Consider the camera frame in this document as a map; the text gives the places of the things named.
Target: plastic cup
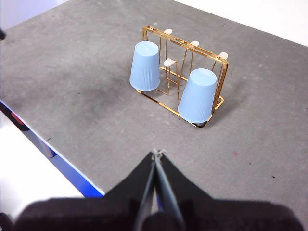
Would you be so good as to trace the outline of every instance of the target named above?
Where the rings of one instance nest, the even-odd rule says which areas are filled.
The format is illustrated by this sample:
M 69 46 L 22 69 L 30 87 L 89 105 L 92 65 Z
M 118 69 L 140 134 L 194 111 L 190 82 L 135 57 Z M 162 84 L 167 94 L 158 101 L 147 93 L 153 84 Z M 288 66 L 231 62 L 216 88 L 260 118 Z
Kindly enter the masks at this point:
M 158 46 L 150 41 L 136 44 L 129 78 L 133 88 L 152 91 L 159 85 Z
M 189 75 L 178 111 L 191 123 L 201 124 L 212 115 L 217 77 L 214 72 L 199 68 Z

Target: white peg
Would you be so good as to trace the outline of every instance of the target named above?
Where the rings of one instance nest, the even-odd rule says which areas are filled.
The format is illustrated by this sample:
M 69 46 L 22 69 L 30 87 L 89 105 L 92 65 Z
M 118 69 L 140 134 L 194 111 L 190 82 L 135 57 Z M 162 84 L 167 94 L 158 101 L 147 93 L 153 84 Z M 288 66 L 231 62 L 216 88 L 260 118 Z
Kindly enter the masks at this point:
M 166 30 L 164 30 L 164 33 L 171 35 L 172 34 L 172 29 L 166 29 Z
M 228 56 L 229 55 L 226 52 L 222 52 L 222 53 L 219 54 L 219 57 L 221 57 L 221 58 L 223 58 L 225 60 L 228 58 Z
M 191 44 L 194 45 L 195 47 L 199 46 L 199 42 L 196 40 L 191 41 Z
M 173 64 L 175 64 L 175 61 L 170 59 L 170 58 L 167 58 L 165 61 L 164 61 L 164 66 L 165 67 L 170 67 L 172 66 Z

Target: gold wire rack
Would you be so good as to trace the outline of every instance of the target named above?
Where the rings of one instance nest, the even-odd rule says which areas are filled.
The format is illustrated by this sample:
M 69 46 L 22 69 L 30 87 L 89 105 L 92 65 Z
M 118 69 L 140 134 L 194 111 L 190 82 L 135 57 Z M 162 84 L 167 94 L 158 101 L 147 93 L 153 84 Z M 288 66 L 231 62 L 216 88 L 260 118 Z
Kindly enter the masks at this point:
M 170 83 L 174 83 L 174 84 L 177 85 L 178 101 L 180 101 L 180 83 L 181 83 L 181 80 L 184 80 L 186 82 L 188 80 L 188 77 L 185 77 L 183 75 L 187 51 L 192 52 L 190 66 L 189 66 L 190 67 L 189 74 L 192 71 L 193 55 L 194 54 L 201 55 L 205 58 L 212 60 L 214 62 L 213 65 L 212 65 L 212 68 L 211 68 L 212 71 L 214 70 L 216 64 L 221 65 L 218 80 L 217 80 L 217 86 L 216 86 L 216 91 L 215 91 L 215 96 L 214 96 L 214 102 L 213 102 L 211 117 L 206 122 L 204 122 L 202 124 L 194 124 L 194 123 L 189 122 L 190 124 L 192 124 L 193 126 L 195 126 L 197 128 L 203 128 L 209 122 L 209 120 L 212 118 L 215 111 L 218 110 L 219 107 L 224 103 L 224 98 L 220 95 L 220 93 L 221 93 L 222 86 L 223 86 L 223 83 L 224 83 L 224 80 L 225 80 L 225 77 L 226 77 L 226 73 L 227 73 L 227 70 L 228 70 L 228 65 L 229 65 L 228 61 L 226 60 L 226 58 L 223 55 L 221 55 L 222 53 L 219 56 L 217 54 L 214 54 L 210 51 L 207 51 L 205 49 L 198 47 L 199 43 L 197 41 L 193 41 L 193 42 L 189 43 L 189 42 L 184 41 L 184 40 L 182 40 L 178 37 L 171 35 L 171 33 L 172 33 L 171 29 L 167 29 L 165 31 L 162 31 L 162 30 L 156 29 L 152 26 L 146 26 L 146 27 L 142 28 L 142 31 L 141 31 L 143 41 L 149 40 L 148 33 L 152 33 L 153 35 L 159 36 L 159 63 L 161 63 L 161 48 L 162 48 L 163 39 L 165 40 L 164 66 L 160 66 L 159 69 L 165 70 L 165 72 L 166 72 L 167 91 L 156 89 L 157 91 L 161 92 L 162 94 L 169 95 Z M 180 47 L 183 47 L 185 49 L 184 57 L 182 59 L 182 65 L 180 66 L 180 73 L 178 72 L 178 61 L 172 60 L 168 57 L 168 42 L 169 41 L 176 44 L 176 45 L 179 45 Z M 173 65 L 175 66 L 175 71 L 171 70 L 171 66 L 173 66 Z M 172 80 L 170 78 L 170 75 L 174 75 L 177 78 L 177 81 Z M 154 99 L 153 97 L 149 96 L 148 94 L 146 94 L 146 93 L 144 93 L 140 90 L 136 90 L 136 91 L 139 94 L 151 99 L 152 101 L 154 101 L 158 105 L 164 107 L 165 109 L 169 110 L 170 112 L 172 112 L 172 113 L 176 114 L 177 116 L 179 116 L 180 118 L 182 118 L 181 115 L 176 110 L 168 107 L 167 105 L 163 104 L 162 102 Z

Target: gray tabletop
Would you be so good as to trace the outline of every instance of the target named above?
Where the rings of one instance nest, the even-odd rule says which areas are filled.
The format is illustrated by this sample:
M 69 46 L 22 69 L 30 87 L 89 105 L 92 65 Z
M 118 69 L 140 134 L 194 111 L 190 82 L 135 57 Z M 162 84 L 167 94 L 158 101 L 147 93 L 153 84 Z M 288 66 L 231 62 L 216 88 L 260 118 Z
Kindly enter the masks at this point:
M 129 84 L 141 28 L 229 54 L 196 129 Z M 1 99 L 105 192 L 153 148 L 215 198 L 292 208 L 308 228 L 308 48 L 169 0 L 70 0 L 7 30 Z

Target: metal wire frame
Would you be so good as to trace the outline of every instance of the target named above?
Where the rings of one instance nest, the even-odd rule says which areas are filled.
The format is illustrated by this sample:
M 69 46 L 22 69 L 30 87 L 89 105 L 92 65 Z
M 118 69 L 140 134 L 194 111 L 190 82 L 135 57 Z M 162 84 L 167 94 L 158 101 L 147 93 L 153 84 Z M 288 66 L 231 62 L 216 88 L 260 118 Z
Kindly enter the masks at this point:
M 142 35 L 142 40 L 143 41 L 148 41 L 148 32 L 154 34 L 154 35 L 157 35 L 160 37 L 160 42 L 159 42 L 159 61 L 160 61 L 160 58 L 161 58 L 161 44 L 162 44 L 162 39 L 165 39 L 165 58 L 167 59 L 167 42 L 170 41 L 176 45 L 179 45 L 181 47 L 184 47 L 185 48 L 185 54 L 184 54 L 184 57 L 183 57 L 183 63 L 182 63 L 182 66 L 181 66 L 181 73 L 179 74 L 178 73 L 178 67 L 176 66 L 176 72 L 173 72 L 170 70 L 170 67 L 167 68 L 167 67 L 160 67 L 160 69 L 163 69 L 166 71 L 166 79 L 168 80 L 168 86 L 167 86 L 167 92 L 163 92 L 162 90 L 158 90 L 164 94 L 167 94 L 169 93 L 169 84 L 170 82 L 173 82 L 175 84 L 177 84 L 178 86 L 178 100 L 180 100 L 180 90 L 179 90 L 179 86 L 180 86 L 180 80 L 183 79 L 185 81 L 188 80 L 188 78 L 184 77 L 183 76 L 183 69 L 184 69 L 184 63 L 185 63 L 185 58 L 186 58 L 186 55 L 187 55 L 187 51 L 190 50 L 192 51 L 192 57 L 191 57 L 191 63 L 190 63 L 190 72 L 192 71 L 192 65 L 193 65 L 193 54 L 196 53 L 196 54 L 199 54 L 201 56 L 204 56 L 205 58 L 209 58 L 211 59 L 212 61 L 214 61 L 214 64 L 213 64 L 213 67 L 212 67 L 212 70 L 214 69 L 216 63 L 220 64 L 221 65 L 221 68 L 220 68 L 220 72 L 219 72 L 219 76 L 218 76 L 218 80 L 217 80 L 217 86 L 216 86 L 216 91 L 215 91 L 215 96 L 214 96 L 214 102 L 213 102 L 213 107 L 212 107 L 212 115 L 214 114 L 214 112 L 216 110 L 219 109 L 219 107 L 224 103 L 224 98 L 220 95 L 221 93 L 221 90 L 222 90 L 222 86 L 223 86 L 223 83 L 224 83 L 224 80 L 225 80 L 225 77 L 226 77 L 226 73 L 227 73 L 227 70 L 228 70 L 228 66 L 229 66 L 229 63 L 226 59 L 222 58 L 222 57 L 219 57 L 219 55 L 217 54 L 214 54 L 210 51 L 207 51 L 205 49 L 202 49 L 198 46 L 194 46 L 192 44 L 190 44 L 189 42 L 187 41 L 184 41 L 176 36 L 173 36 L 173 35 L 170 35 L 170 34 L 167 34 L 165 32 L 163 32 L 162 30 L 159 30 L 157 28 L 154 28 L 152 26 L 146 26 L 142 29 L 141 31 L 141 35 Z M 170 79 L 170 74 L 174 75 L 177 77 L 177 82 L 173 81 L 172 79 Z M 146 95 L 145 93 L 139 91 L 139 90 L 136 90 L 139 94 L 142 94 L 144 96 L 146 96 L 147 98 L 153 100 L 154 102 L 156 102 L 157 104 L 161 105 L 162 107 L 166 108 L 167 110 L 171 111 L 172 113 L 176 114 L 177 116 L 181 117 L 180 114 L 171 109 L 170 107 L 168 107 L 167 105 L 153 99 L 152 97 Z M 212 118 L 212 116 L 204 123 L 202 124 L 194 124 L 194 123 L 190 123 L 192 125 L 194 125 L 195 127 L 198 127 L 198 128 L 203 128 L 207 122 L 209 122 L 209 120 Z

